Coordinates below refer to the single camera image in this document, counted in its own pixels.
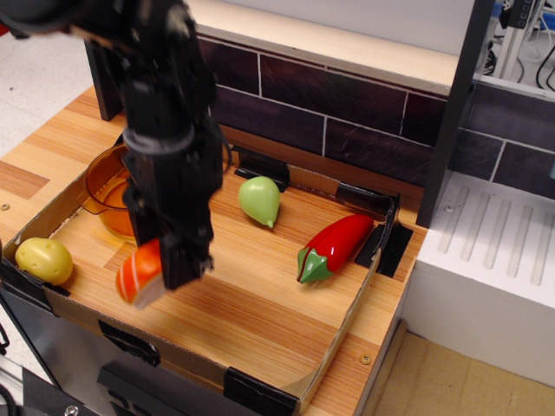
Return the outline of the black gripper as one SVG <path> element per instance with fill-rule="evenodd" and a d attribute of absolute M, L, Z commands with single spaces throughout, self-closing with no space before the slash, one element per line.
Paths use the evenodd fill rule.
<path fill-rule="evenodd" d="M 213 268 L 209 204 L 223 183 L 228 143 L 210 116 L 172 134 L 146 135 L 127 127 L 123 143 L 135 242 L 140 247 L 160 240 L 164 285 L 176 290 Z"/>

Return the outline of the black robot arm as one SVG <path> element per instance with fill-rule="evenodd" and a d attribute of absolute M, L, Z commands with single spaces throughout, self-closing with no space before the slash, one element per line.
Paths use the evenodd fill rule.
<path fill-rule="evenodd" d="M 186 3 L 4 1 L 1 20 L 26 35 L 79 36 L 104 54 L 127 117 L 123 200 L 135 239 L 159 242 L 168 289 L 203 276 L 229 147 L 209 113 L 216 82 Z"/>

